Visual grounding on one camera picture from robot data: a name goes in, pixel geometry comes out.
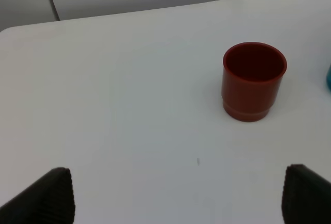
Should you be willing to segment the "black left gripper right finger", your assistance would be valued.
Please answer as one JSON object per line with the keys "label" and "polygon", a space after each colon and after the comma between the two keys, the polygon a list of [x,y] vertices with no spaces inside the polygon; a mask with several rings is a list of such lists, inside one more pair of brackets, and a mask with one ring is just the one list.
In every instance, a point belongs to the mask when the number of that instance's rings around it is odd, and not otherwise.
{"label": "black left gripper right finger", "polygon": [[330,223],[330,182],[305,165],[288,166],[281,210],[286,224]]}

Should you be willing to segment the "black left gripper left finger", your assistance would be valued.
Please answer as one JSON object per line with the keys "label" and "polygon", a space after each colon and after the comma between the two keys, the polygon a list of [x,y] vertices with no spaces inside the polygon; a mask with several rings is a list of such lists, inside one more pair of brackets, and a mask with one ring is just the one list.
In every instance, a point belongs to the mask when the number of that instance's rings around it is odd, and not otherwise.
{"label": "black left gripper left finger", "polygon": [[74,223],[71,172],[54,168],[1,206],[1,223]]}

